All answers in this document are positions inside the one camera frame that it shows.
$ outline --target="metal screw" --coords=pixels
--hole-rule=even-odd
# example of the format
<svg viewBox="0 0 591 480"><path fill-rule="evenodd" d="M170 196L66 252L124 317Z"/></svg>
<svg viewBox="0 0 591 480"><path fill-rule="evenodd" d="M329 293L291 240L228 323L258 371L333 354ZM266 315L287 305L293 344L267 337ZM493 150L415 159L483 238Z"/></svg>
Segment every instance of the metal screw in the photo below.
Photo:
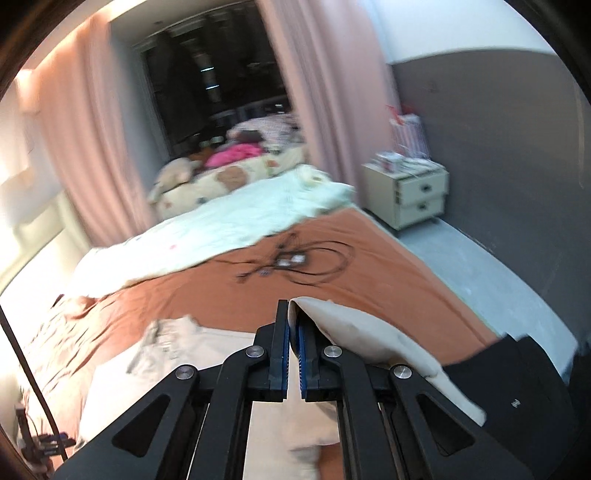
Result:
<svg viewBox="0 0 591 480"><path fill-rule="evenodd" d="M190 365L181 365L177 368L175 375L179 380L188 380L195 373L195 369Z"/></svg>
<svg viewBox="0 0 591 480"><path fill-rule="evenodd" d="M260 345L252 345L246 349L246 356L250 358L259 358L265 355L265 349Z"/></svg>
<svg viewBox="0 0 591 480"><path fill-rule="evenodd" d="M330 358L337 358L343 355L343 351L339 346L329 345L324 348L324 354Z"/></svg>
<svg viewBox="0 0 591 480"><path fill-rule="evenodd" d="M398 365L397 367L394 367L394 375L396 375L398 378L402 378L403 380L410 378L412 374L413 371L410 370L410 368L406 365Z"/></svg>

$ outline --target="white headboard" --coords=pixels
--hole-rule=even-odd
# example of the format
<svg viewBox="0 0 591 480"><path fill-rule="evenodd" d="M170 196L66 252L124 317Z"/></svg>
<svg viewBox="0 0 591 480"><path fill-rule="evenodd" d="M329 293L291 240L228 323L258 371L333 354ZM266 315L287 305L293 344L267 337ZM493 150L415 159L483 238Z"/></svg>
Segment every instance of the white headboard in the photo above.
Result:
<svg viewBox="0 0 591 480"><path fill-rule="evenodd" d="M90 250L65 192L34 218L0 231L0 304L21 344L37 331L76 268ZM0 330L0 424L16 434L14 403L20 399L18 361Z"/></svg>

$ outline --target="gray floor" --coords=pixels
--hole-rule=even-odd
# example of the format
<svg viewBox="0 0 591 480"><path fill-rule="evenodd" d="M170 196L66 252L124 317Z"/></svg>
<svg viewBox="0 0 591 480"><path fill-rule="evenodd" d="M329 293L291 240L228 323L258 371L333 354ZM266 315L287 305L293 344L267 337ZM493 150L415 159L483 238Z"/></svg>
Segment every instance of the gray floor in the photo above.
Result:
<svg viewBox="0 0 591 480"><path fill-rule="evenodd" d="M442 220L400 232L421 258L494 331L530 335L562 374L577 342L564 323L517 275L488 251Z"/></svg>

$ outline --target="pink pillow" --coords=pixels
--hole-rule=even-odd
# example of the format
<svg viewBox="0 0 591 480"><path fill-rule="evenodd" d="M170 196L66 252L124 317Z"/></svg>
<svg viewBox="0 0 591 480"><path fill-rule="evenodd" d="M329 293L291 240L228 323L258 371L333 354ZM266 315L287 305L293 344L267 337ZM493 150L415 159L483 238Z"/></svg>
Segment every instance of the pink pillow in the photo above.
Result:
<svg viewBox="0 0 591 480"><path fill-rule="evenodd" d="M233 147L224 150L223 152L216 153L209 157L206 168L218 168L234 163L239 160L245 160L246 158L260 157L263 154L263 149L258 145L250 143L241 143L234 145Z"/></svg>

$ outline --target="nightstand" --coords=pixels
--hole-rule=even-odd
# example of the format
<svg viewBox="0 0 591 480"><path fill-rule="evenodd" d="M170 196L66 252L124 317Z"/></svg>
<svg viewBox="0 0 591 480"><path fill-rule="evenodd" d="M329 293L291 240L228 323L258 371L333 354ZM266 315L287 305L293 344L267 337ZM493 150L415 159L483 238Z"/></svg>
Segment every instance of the nightstand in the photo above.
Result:
<svg viewBox="0 0 591 480"><path fill-rule="evenodd" d="M366 163L363 173L369 210L396 231L434 218L444 211L449 174L435 162L395 173Z"/></svg>

